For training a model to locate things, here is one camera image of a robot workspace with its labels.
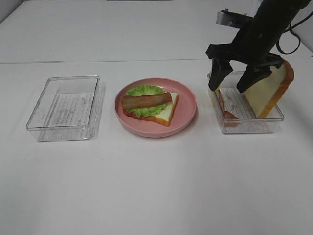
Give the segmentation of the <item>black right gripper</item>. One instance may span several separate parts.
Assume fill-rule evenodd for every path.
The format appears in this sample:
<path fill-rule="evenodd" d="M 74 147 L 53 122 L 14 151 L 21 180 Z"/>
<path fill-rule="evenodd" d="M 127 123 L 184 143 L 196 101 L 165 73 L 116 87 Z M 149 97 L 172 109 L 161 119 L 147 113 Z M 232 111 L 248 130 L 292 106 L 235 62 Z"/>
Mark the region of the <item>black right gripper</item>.
<path fill-rule="evenodd" d="M 240 93 L 269 77 L 272 74 L 269 65 L 281 63 L 280 56 L 270 51 L 301 9 L 301 0 L 264 0 L 253 19 L 238 28 L 231 43 L 210 44 L 206 51 L 212 61 L 208 83 L 210 90 L 215 91 L 233 72 L 231 60 L 248 65 L 237 83 Z"/>

